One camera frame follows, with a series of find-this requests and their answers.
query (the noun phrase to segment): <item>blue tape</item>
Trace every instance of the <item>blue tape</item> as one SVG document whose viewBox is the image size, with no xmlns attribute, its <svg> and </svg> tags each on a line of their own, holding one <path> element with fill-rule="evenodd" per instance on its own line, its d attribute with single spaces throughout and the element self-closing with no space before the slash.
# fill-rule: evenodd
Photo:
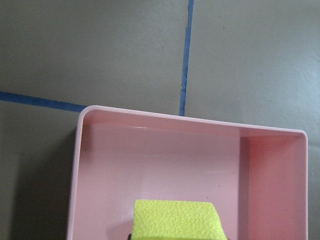
<svg viewBox="0 0 320 240">
<path fill-rule="evenodd" d="M 0 91 L 0 100 L 80 113 L 87 106 Z"/>
<path fill-rule="evenodd" d="M 186 106 L 186 92 L 187 92 L 187 82 L 188 82 L 188 64 L 189 64 L 189 51 L 190 51 L 190 41 L 191 41 L 191 25 L 192 25 L 192 14 L 194 11 L 194 0 L 189 0 L 188 2 L 188 25 L 185 29 L 185 39 L 184 39 L 184 53 L 183 53 L 183 63 L 182 63 L 182 79 L 181 79 L 181 92 L 180 92 L 180 107 L 179 115 L 185 115 Z"/>
</svg>

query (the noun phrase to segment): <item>textured foam block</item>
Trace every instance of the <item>textured foam block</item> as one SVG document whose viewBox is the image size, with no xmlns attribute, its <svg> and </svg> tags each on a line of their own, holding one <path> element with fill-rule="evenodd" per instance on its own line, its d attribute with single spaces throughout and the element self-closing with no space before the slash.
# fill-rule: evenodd
<svg viewBox="0 0 320 240">
<path fill-rule="evenodd" d="M 131 240 L 227 240 L 210 202 L 137 200 Z"/>
</svg>

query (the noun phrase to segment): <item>pink container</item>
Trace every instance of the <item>pink container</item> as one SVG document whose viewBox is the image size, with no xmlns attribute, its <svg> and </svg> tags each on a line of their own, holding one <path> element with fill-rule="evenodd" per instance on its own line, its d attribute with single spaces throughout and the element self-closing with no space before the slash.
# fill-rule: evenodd
<svg viewBox="0 0 320 240">
<path fill-rule="evenodd" d="M 127 240 L 137 199 L 211 202 L 231 240 L 308 239 L 300 130 L 104 106 L 78 120 L 68 240 Z"/>
</svg>

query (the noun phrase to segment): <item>blue line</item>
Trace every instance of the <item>blue line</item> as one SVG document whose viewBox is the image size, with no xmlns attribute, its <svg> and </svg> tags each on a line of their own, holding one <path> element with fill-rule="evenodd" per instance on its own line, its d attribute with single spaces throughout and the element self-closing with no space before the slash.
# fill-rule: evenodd
<svg viewBox="0 0 320 240">
<path fill-rule="evenodd" d="M 187 81 L 188 81 L 188 64 L 189 64 L 189 51 L 191 41 L 191 25 L 192 25 L 192 14 L 194 10 L 194 0 L 188 2 L 188 26 L 185 29 L 184 39 L 184 53 L 183 53 L 183 64 L 182 64 L 182 79 L 181 79 L 181 93 L 180 93 L 180 107 L 179 115 L 185 115 L 186 106 L 186 92 L 187 92 Z"/>
<path fill-rule="evenodd" d="M 80 113 L 86 106 L 0 91 L 0 100 Z"/>
</svg>

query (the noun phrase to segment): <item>plastic tray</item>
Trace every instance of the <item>plastic tray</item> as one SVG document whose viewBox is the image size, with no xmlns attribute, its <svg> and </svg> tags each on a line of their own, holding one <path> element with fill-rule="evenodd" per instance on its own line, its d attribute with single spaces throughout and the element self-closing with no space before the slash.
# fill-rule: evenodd
<svg viewBox="0 0 320 240">
<path fill-rule="evenodd" d="M 104 106 L 78 120 L 68 240 L 126 240 L 137 199 L 211 202 L 231 240 L 308 239 L 300 130 Z"/>
</svg>

